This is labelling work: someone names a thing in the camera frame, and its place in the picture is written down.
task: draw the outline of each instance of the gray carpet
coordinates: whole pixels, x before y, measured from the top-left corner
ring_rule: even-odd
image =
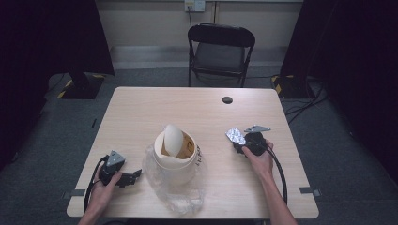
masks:
[[[250,67],[245,87],[270,88],[280,67]],[[188,69],[117,70],[94,100],[59,99],[69,76],[54,75],[41,118],[24,141],[19,157],[0,172],[0,224],[77,224],[68,217],[65,191],[74,189],[101,119],[118,86],[187,86]],[[237,80],[193,79],[192,86],[238,87]],[[315,92],[318,83],[312,83]],[[306,99],[283,100],[290,112]],[[290,120],[295,114],[287,116]],[[290,124],[311,186],[320,190],[316,219],[299,224],[398,224],[398,189],[378,161],[350,136],[344,116],[328,100]]]

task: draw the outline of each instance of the crumpled aluminum foil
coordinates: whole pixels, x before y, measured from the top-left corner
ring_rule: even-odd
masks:
[[[240,145],[246,144],[245,137],[240,133],[239,129],[233,127],[225,132],[226,136],[231,140],[233,143],[238,143]]]

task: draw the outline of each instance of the hand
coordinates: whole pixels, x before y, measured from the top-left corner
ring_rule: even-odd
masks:
[[[108,206],[109,201],[112,199],[115,185],[122,176],[122,172],[117,172],[114,176],[112,176],[109,184],[104,186],[99,179],[101,168],[102,166],[99,167],[95,175],[94,182],[96,183],[91,190],[90,203],[88,204],[87,210],[79,222],[80,225],[94,224],[96,222],[96,220]]]
[[[268,149],[272,150],[274,146],[273,143],[268,140],[266,140],[266,143]],[[242,147],[242,151],[251,162],[253,170],[258,176],[266,178],[272,177],[273,161],[269,152],[265,151],[261,156],[256,156],[246,146]]]

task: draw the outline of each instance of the clear plastic bag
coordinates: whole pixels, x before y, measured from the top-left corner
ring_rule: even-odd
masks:
[[[143,169],[149,184],[165,205],[179,216],[194,214],[202,207],[205,198],[205,177],[207,165],[200,148],[197,147],[194,175],[184,184],[170,182],[167,172],[156,162],[155,147],[151,144],[146,149]]]

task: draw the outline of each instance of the chair backrest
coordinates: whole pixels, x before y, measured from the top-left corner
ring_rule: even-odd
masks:
[[[214,23],[201,23],[191,27],[188,32],[188,40],[190,45],[192,41],[195,41],[244,48],[252,48],[255,43],[252,32],[243,27]]]

